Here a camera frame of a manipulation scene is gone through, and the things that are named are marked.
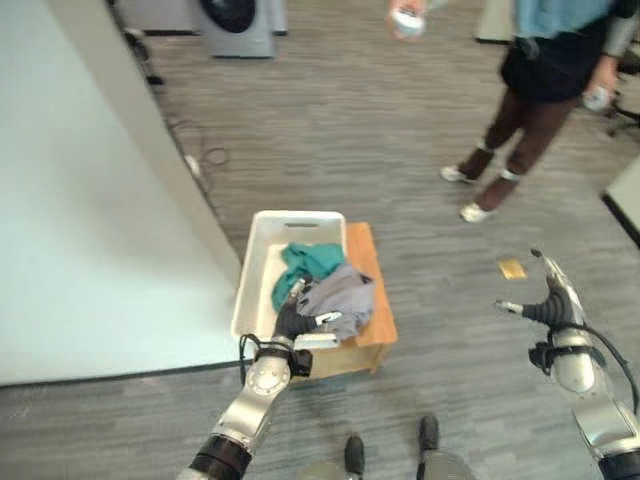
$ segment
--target robotic arm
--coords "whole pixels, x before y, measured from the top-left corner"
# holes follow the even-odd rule
[[[297,296],[304,283],[298,282],[289,293],[278,314],[273,337],[260,345],[242,392],[178,480],[240,480],[267,435],[291,377],[309,376],[311,353],[293,350],[298,335],[318,328],[315,318],[303,317],[296,311]]]
[[[629,377],[634,411],[638,396],[626,361],[615,347],[586,324],[580,299],[558,264],[537,250],[544,262],[549,297],[537,305],[498,300],[496,306],[549,327],[547,342],[529,351],[531,362],[553,374],[569,401],[589,451],[606,480],[640,480],[640,424],[635,415],[611,393],[604,356],[592,342],[596,335],[612,351]]]

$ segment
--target hand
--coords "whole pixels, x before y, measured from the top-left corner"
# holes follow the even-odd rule
[[[395,10],[413,10],[418,16],[424,17],[427,0],[390,0],[389,14],[387,15],[387,30],[391,35],[405,42],[414,42],[419,36],[405,37],[398,33],[395,22],[391,18],[391,12]]]
[[[598,87],[603,87],[609,94],[609,98],[613,99],[616,94],[616,85],[618,83],[618,59],[603,55],[600,57],[598,65],[596,65],[591,81],[584,91],[584,95],[591,95]]]

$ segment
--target gray cloth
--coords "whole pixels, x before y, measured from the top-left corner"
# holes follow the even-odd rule
[[[318,316],[341,312],[327,331],[344,340],[358,334],[373,314],[375,284],[348,263],[339,266],[320,283],[305,288],[298,297],[298,313]]]

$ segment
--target white object in hand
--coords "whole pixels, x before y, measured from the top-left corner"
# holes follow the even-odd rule
[[[400,38],[418,37],[424,33],[426,20],[412,9],[393,9],[389,15],[393,21],[396,35]]]
[[[592,112],[599,112],[609,105],[609,92],[607,92],[606,88],[598,86],[593,93],[585,95],[582,102],[584,103],[584,106]]]

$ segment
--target small yellow card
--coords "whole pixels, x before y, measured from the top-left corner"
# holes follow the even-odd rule
[[[498,265],[507,280],[520,280],[528,276],[520,261],[515,257],[499,258]]]

